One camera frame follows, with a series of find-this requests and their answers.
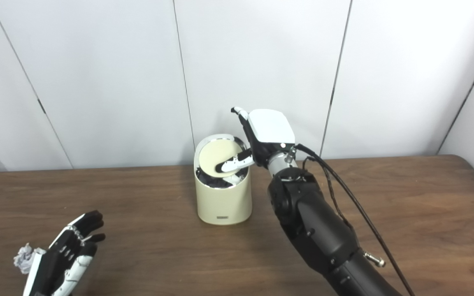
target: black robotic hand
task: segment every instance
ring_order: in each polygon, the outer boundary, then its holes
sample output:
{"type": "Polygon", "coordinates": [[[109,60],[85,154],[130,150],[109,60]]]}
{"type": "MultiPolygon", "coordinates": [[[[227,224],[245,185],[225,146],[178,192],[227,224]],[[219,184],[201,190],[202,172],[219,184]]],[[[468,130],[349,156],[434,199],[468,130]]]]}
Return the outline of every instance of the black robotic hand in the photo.
{"type": "Polygon", "coordinates": [[[23,296],[68,296],[96,254],[105,234],[89,234],[102,227],[97,210],[85,213],[62,229],[45,254],[34,256],[23,296]]]}

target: wire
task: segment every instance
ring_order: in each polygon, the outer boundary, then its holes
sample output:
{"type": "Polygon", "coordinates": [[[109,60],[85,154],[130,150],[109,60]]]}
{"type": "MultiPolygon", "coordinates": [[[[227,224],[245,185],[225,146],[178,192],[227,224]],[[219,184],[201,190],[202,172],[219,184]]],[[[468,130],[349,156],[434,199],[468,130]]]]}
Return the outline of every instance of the wire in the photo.
{"type": "Polygon", "coordinates": [[[305,169],[305,165],[307,164],[307,160],[315,161],[314,158],[312,158],[312,157],[306,157],[306,158],[303,160],[303,170],[306,170],[306,169],[305,169]]]}
{"type": "Polygon", "coordinates": [[[410,294],[410,296],[414,296],[414,292],[413,292],[411,286],[409,285],[409,283],[407,282],[407,279],[405,278],[402,271],[400,270],[400,267],[396,263],[396,260],[394,259],[393,255],[391,254],[391,251],[387,247],[387,244],[385,244],[383,238],[381,237],[380,233],[378,232],[378,230],[376,229],[376,227],[372,223],[371,219],[369,218],[367,213],[365,213],[365,210],[363,209],[363,207],[359,203],[358,199],[356,199],[356,197],[354,196],[352,191],[350,191],[350,189],[345,184],[345,182],[340,178],[340,176],[338,176],[338,174],[323,159],[321,159],[321,157],[319,157],[316,154],[316,152],[310,150],[309,148],[307,148],[306,146],[304,146],[302,144],[297,144],[295,146],[295,148],[297,150],[303,151],[304,153],[306,153],[306,154],[310,155],[312,158],[314,158],[314,161],[319,163],[319,165],[321,165],[321,168],[323,168],[324,171],[329,171],[330,174],[335,178],[335,180],[337,180],[337,183],[339,183],[341,185],[341,187],[343,187],[344,191],[350,197],[350,199],[352,200],[354,205],[356,205],[356,208],[358,208],[359,212],[363,216],[363,219],[365,219],[365,222],[367,223],[367,225],[369,225],[369,227],[372,230],[372,233],[374,234],[374,236],[376,236],[376,239],[380,243],[382,249],[385,251],[385,254],[387,255],[387,257],[389,257],[389,261],[393,265],[393,268],[395,268],[395,271],[396,271],[398,277],[400,277],[400,280],[402,281],[403,285],[407,289],[407,292],[410,294]]]}

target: cream trash can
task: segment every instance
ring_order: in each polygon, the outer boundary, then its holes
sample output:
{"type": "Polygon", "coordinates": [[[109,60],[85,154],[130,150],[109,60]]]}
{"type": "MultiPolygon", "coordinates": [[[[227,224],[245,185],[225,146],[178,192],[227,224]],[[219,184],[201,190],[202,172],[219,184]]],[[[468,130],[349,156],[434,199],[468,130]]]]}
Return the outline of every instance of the cream trash can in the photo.
{"type": "Polygon", "coordinates": [[[205,223],[231,225],[245,221],[252,214],[250,169],[215,171],[218,163],[245,149],[239,138],[229,134],[211,135],[197,146],[193,161],[197,212],[205,223]]]}

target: wooden table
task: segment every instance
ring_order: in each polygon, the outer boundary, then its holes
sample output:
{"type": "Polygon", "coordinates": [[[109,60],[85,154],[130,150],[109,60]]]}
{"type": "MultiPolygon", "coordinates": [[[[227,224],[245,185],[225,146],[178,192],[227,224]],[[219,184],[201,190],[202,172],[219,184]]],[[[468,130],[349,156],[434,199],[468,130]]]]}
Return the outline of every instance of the wooden table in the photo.
{"type": "MultiPolygon", "coordinates": [[[[474,170],[466,161],[329,163],[365,207],[417,295],[474,295],[474,170]]],[[[324,182],[316,165],[310,171],[324,182]]],[[[19,247],[46,248],[64,225],[96,208],[104,214],[107,239],[75,296],[335,295],[284,236],[266,195],[269,180],[266,170],[253,168],[252,216],[217,227],[196,215],[190,166],[0,173],[0,295],[21,295],[26,276],[12,265],[19,247]]],[[[383,255],[335,188],[361,245],[383,255]]],[[[405,294],[392,267],[380,272],[405,294]]]]}

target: crumpled paper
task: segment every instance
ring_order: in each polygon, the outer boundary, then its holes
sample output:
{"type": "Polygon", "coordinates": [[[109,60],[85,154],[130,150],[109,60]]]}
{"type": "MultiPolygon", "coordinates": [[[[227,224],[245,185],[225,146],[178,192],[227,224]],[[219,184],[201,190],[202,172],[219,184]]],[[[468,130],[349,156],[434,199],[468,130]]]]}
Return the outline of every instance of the crumpled paper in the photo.
{"type": "Polygon", "coordinates": [[[22,274],[28,274],[32,266],[32,261],[34,261],[34,255],[45,253],[47,253],[47,251],[40,247],[32,251],[32,247],[27,243],[24,247],[19,248],[17,256],[14,257],[14,266],[19,268],[22,274]]]}

